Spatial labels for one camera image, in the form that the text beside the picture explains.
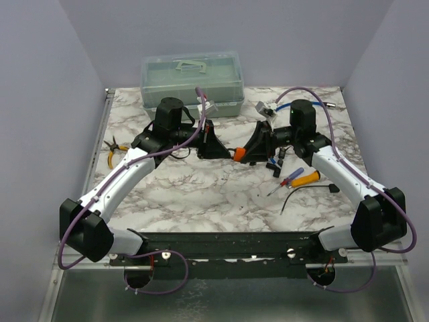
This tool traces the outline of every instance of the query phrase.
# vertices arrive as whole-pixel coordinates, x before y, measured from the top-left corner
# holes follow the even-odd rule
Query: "blue cable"
[[[311,102],[313,105],[319,105],[320,106],[320,103],[319,102]],[[278,112],[278,111],[280,111],[281,109],[284,109],[285,107],[288,107],[288,106],[290,106],[290,104],[291,103],[286,103],[286,104],[283,104],[283,105],[280,105],[279,107],[277,107],[276,109],[275,109],[275,111],[276,112]]]

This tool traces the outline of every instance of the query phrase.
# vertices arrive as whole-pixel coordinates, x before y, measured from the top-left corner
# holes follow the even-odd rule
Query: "black cable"
[[[190,155],[190,148],[187,146],[188,148],[188,154],[186,156],[174,156],[173,154],[170,154],[171,157],[177,159],[177,160],[183,160],[186,159],[187,157],[189,157]]]
[[[298,191],[298,190],[300,190],[300,189],[303,189],[303,188],[322,188],[322,187],[327,187],[327,188],[329,188],[329,191],[331,192],[331,193],[337,193],[337,192],[339,192],[340,190],[338,189],[338,187],[335,185],[335,184],[333,184],[333,183],[330,183],[330,184],[313,184],[313,185],[311,185],[311,186],[299,186],[298,188],[296,188],[296,189],[294,189],[287,197],[286,197],[286,200],[284,201],[284,204],[283,204],[283,207],[282,207],[282,210],[280,211],[280,215],[283,213],[283,211],[284,211],[284,209],[285,209],[285,207],[286,207],[286,203],[288,202],[288,200],[289,200],[289,198],[290,198],[290,196],[292,196],[293,194],[294,194],[294,192],[296,192],[296,191]]]

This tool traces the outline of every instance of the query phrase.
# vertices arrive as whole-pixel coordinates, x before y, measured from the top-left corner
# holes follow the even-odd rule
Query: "blue screwdriver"
[[[289,174],[289,176],[284,179],[277,188],[275,188],[274,190],[272,190],[272,192],[270,192],[267,197],[271,196],[273,193],[275,193],[277,190],[279,190],[280,188],[282,188],[283,186],[286,186],[287,184],[289,184],[292,180],[294,180],[297,176],[301,175],[304,172],[304,168],[298,168],[297,170],[293,171],[293,173]]]

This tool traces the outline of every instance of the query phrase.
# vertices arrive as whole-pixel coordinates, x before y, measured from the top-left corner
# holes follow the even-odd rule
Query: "yellow pliers handle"
[[[119,149],[121,151],[128,151],[128,148],[126,146],[119,146]],[[113,152],[110,151],[109,152],[109,157],[107,158],[107,164],[109,165],[110,169],[113,169],[112,158],[113,158]]]

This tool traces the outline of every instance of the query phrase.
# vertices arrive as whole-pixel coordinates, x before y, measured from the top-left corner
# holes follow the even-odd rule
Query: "storage box handle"
[[[185,66],[190,66],[190,65],[191,66],[199,66],[200,67],[199,72],[202,72],[203,74],[206,73],[207,65],[205,62],[197,62],[195,60],[181,60],[181,61],[179,61],[179,64],[177,65],[176,70],[183,71],[185,69],[185,66],[183,66],[183,65],[185,65]]]

